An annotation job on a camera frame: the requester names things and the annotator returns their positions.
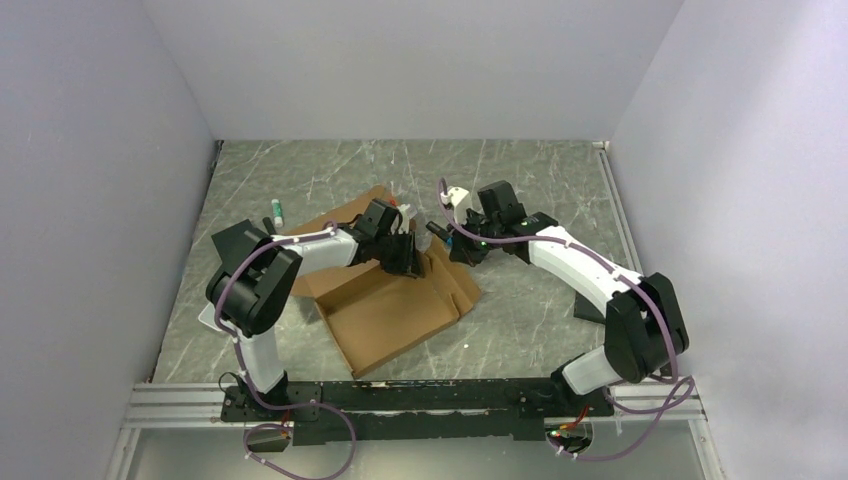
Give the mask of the brown cardboard box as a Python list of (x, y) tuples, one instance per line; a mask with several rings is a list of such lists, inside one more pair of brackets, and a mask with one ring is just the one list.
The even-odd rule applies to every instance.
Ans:
[(370, 261), (295, 281), (291, 295), (314, 301), (350, 377), (362, 378), (455, 325), (479, 301), (467, 267), (449, 259), (442, 241), (429, 239), (418, 254), (421, 278), (390, 275)]

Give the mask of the black blue marker pen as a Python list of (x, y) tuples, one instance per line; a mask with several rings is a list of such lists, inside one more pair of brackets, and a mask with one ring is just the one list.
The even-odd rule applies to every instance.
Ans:
[(433, 221), (429, 221), (426, 224), (426, 228), (430, 233), (432, 233), (436, 238), (440, 239), (444, 243), (447, 243), (452, 238), (452, 235), (449, 230)]

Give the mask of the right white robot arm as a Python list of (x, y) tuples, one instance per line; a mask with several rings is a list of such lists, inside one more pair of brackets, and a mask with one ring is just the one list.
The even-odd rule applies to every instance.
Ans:
[(590, 393), (620, 382), (636, 384), (670, 369), (666, 382), (680, 378), (677, 358), (689, 346), (679, 303), (670, 280), (644, 276), (595, 252), (547, 214), (529, 214), (512, 185), (497, 181), (471, 194), (437, 183), (440, 209), (449, 223), (442, 239), (451, 257), (475, 265), (499, 248), (528, 265), (554, 275), (603, 317), (601, 346), (567, 361), (552, 376), (551, 401), (557, 411), (574, 415)]

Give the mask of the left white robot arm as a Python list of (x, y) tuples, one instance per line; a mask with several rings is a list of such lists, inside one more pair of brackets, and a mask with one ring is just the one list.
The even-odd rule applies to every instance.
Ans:
[(245, 220), (213, 235), (220, 265), (207, 284), (207, 304), (198, 319), (234, 343), (237, 378), (258, 417), (279, 417), (289, 401), (274, 326), (296, 281), (372, 260), (390, 275), (421, 277), (413, 229), (416, 214), (410, 204), (373, 199), (352, 220), (328, 220), (313, 232), (267, 234)]

